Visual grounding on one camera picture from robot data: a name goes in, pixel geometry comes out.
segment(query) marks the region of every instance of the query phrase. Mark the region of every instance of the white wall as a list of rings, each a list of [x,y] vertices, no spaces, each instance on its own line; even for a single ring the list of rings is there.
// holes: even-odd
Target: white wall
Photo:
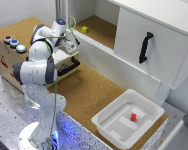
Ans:
[[[95,15],[114,24],[118,24],[120,7],[107,0],[96,0]]]
[[[51,26],[56,18],[55,0],[0,0],[0,28],[28,17]]]
[[[183,112],[188,110],[188,77],[174,91],[171,91],[167,102]]]

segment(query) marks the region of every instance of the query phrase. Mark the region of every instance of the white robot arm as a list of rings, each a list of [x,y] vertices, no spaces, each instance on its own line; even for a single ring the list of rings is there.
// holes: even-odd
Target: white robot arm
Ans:
[[[59,72],[55,64],[50,61],[51,54],[57,47],[63,46],[67,53],[72,53],[78,46],[77,39],[76,42],[66,40],[65,29],[66,23],[61,19],[54,21],[52,29],[41,24],[37,25],[30,42],[32,46],[29,49],[29,61],[14,65],[14,77],[23,87],[26,104],[40,109],[39,124],[31,134],[31,140],[36,145],[35,150],[36,147],[42,147],[50,138],[49,129],[53,120],[55,94],[49,93],[44,84],[53,84],[57,76],[62,76],[80,65],[79,61],[72,58],[74,64]],[[56,106],[56,112],[62,111],[66,106],[65,97],[57,94]]]

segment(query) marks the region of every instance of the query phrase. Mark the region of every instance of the yellow object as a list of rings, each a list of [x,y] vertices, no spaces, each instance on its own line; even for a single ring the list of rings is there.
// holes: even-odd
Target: yellow object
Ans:
[[[87,32],[88,32],[88,27],[84,26],[84,27],[82,28],[82,32],[83,32],[83,33],[87,33]]]

